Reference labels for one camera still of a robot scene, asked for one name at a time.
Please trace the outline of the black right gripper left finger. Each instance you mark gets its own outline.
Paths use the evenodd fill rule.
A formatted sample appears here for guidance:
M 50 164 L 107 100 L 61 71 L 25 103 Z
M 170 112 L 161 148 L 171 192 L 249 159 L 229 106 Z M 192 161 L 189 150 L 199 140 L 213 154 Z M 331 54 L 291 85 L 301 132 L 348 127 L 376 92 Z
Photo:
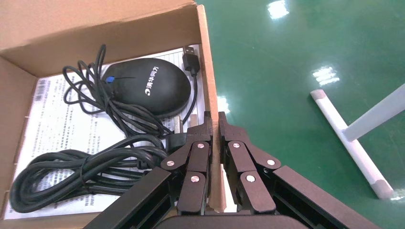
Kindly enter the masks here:
M 212 159 L 213 127 L 187 130 L 186 143 L 152 169 L 113 204 L 85 225 L 86 229 L 180 229 L 206 208 Z

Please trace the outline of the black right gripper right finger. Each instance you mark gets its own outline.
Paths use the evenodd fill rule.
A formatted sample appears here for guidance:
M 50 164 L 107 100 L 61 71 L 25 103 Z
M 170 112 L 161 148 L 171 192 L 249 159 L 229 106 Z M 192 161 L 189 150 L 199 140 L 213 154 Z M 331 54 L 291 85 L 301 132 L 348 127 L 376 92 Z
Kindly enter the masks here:
M 247 229 L 374 229 L 376 225 L 253 145 L 245 129 L 219 113 L 221 162 Z

